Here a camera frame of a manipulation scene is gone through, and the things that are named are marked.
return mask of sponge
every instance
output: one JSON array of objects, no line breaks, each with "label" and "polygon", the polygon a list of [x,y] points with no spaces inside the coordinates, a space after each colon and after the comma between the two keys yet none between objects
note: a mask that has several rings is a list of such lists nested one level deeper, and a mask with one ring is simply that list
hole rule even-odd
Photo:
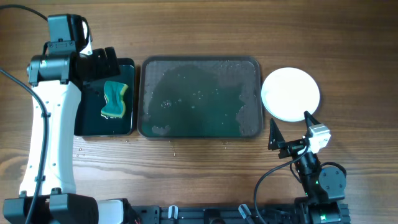
[{"label": "sponge", "polygon": [[126,112],[123,96],[129,87],[126,84],[106,81],[104,95],[106,105],[101,110],[101,115],[110,118],[122,118]]}]

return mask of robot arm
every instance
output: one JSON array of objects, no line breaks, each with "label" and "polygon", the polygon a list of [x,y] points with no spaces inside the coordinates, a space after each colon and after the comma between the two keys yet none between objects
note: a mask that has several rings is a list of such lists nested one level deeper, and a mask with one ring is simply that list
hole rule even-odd
[{"label": "robot arm", "polygon": [[[77,195],[72,169],[73,133],[81,89],[92,80],[118,75],[112,47],[91,49],[87,21],[78,15],[48,18],[49,54],[32,58],[27,73],[33,91],[50,115],[44,176],[34,205],[32,223],[121,223],[129,212],[125,200],[97,202]],[[11,223],[25,223],[35,192],[43,139],[43,119],[34,100],[32,139],[20,197],[4,201],[3,214]]]},{"label": "robot arm", "polygon": [[[75,117],[81,99],[81,91],[75,84],[60,84],[58,80],[40,82],[33,87],[45,102],[49,117],[48,149],[44,165],[45,181],[39,195],[50,195],[52,189],[63,193],[76,193],[72,170],[73,131]],[[40,152],[42,150],[43,119],[38,103],[33,100],[33,127],[30,140],[29,160],[20,195],[33,196]]]},{"label": "robot arm", "polygon": [[306,195],[295,199],[295,204],[302,211],[302,223],[340,223],[343,215],[337,201],[345,198],[346,171],[334,162],[320,163],[317,153],[329,142],[330,130],[308,111],[304,112],[304,117],[307,133],[302,139],[291,142],[285,142],[275,121],[271,119],[268,149],[279,149],[280,159],[296,159],[308,147],[307,153],[295,162]]}]

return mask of wet surface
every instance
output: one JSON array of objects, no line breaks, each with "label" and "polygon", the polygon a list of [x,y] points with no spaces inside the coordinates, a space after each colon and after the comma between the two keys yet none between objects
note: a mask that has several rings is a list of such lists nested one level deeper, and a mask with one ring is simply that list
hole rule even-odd
[{"label": "wet surface", "polygon": [[261,129],[259,79],[250,61],[152,61],[146,65],[141,133],[236,138]]}]

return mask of white plastic casing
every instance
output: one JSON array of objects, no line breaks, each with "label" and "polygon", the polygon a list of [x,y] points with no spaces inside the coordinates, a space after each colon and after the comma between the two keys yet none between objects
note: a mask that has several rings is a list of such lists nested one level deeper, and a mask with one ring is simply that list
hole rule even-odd
[{"label": "white plastic casing", "polygon": [[123,203],[120,200],[102,200],[98,204],[98,224],[123,223]]},{"label": "white plastic casing", "polygon": [[[308,139],[310,142],[308,151],[316,154],[328,144],[331,134],[328,127],[324,124],[316,124],[309,128],[311,137]],[[300,150],[297,154],[303,153],[305,150]]]},{"label": "white plastic casing", "polygon": [[[32,88],[42,99],[51,113],[49,117],[48,148],[44,175],[39,195],[49,195],[53,188],[61,188],[62,193],[76,193],[73,178],[72,155],[73,133],[81,91],[72,82],[62,85],[58,80],[39,82]],[[39,168],[40,152],[43,140],[43,118],[38,102],[33,99],[33,127],[30,140],[30,153],[24,180],[19,192],[26,191],[33,196],[35,177]]]}]

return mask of black tray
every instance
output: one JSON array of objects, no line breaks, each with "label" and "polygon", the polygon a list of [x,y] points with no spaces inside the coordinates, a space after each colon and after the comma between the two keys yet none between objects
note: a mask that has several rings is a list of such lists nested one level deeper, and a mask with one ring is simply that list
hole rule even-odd
[{"label": "black tray", "polygon": [[[96,80],[81,91],[81,101],[75,121],[76,136],[113,136],[130,134],[134,129],[133,99],[136,71],[133,60],[118,58],[120,75]],[[129,88],[124,93],[126,112],[122,118],[105,118],[101,109],[106,105],[104,84],[106,81],[124,83]]]},{"label": "black tray", "polygon": [[142,65],[137,129],[147,138],[252,138],[261,72],[247,56],[154,56]]}]

